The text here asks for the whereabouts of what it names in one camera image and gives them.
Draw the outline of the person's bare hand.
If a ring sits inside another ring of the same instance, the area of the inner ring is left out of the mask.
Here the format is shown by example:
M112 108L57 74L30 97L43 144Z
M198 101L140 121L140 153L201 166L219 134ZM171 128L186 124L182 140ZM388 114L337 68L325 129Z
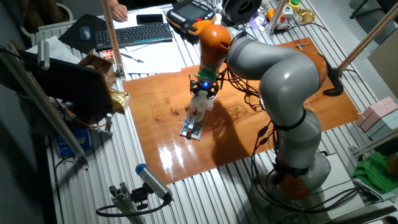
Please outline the person's bare hand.
M118 0L108 0L108 3L112 17L115 21L127 21L127 7L125 5L120 4Z

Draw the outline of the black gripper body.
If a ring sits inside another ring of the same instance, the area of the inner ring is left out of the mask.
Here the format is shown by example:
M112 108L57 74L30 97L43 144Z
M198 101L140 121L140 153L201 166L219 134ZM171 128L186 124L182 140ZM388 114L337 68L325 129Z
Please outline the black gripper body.
M214 84L217 84L217 82L212 83L212 82L208 82L208 81L197 81L197 85L198 85L198 91L205 91L207 95L211 95L211 88Z

